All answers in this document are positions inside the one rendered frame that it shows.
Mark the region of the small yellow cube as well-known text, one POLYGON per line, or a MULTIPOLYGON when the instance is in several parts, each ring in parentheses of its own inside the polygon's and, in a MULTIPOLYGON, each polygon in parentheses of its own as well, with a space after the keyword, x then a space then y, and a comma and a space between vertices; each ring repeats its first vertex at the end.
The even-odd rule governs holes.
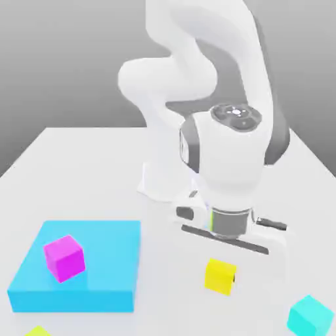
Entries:
POLYGON ((205 288, 230 296, 237 266, 210 258, 205 269, 205 288))

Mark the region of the small lime cube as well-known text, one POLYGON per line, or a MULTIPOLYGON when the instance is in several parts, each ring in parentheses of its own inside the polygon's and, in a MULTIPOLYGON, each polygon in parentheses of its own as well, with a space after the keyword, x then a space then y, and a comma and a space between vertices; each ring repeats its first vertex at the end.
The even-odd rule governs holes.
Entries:
POLYGON ((44 327, 37 325, 24 336, 51 336, 51 334, 44 327))

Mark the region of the small magenta cube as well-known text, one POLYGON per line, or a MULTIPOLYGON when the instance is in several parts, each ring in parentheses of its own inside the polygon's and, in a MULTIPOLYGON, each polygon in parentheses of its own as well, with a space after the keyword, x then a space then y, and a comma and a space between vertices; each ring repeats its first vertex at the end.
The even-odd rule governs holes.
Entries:
POLYGON ((58 283, 85 271, 83 248, 71 236, 64 236, 43 246, 47 268, 58 283))

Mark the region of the large blue box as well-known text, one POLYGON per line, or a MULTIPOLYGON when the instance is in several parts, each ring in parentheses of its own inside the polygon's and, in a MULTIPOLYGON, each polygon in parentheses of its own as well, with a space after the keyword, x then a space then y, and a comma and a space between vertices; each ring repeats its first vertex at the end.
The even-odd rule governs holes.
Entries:
POLYGON ((133 312, 140 260, 138 220, 48 220, 43 223, 7 293, 13 312, 133 312), (43 248, 71 236, 84 272, 58 282, 43 248))

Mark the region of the small cyan cube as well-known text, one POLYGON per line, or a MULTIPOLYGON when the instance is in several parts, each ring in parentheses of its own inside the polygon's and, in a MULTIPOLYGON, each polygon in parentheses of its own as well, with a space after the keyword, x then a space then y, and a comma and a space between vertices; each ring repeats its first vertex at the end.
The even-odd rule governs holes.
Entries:
POLYGON ((326 336, 335 313, 307 295, 289 310, 287 327, 296 336, 326 336))

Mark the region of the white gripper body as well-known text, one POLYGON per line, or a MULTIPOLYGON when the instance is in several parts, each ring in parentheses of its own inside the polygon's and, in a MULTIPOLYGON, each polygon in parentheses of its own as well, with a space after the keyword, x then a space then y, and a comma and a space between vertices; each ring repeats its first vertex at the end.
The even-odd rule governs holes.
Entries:
POLYGON ((229 240, 193 227, 186 220, 175 221, 175 232, 181 253, 194 264, 205 265, 212 258, 260 277, 287 278, 287 242, 283 232, 251 225, 246 235, 229 240))

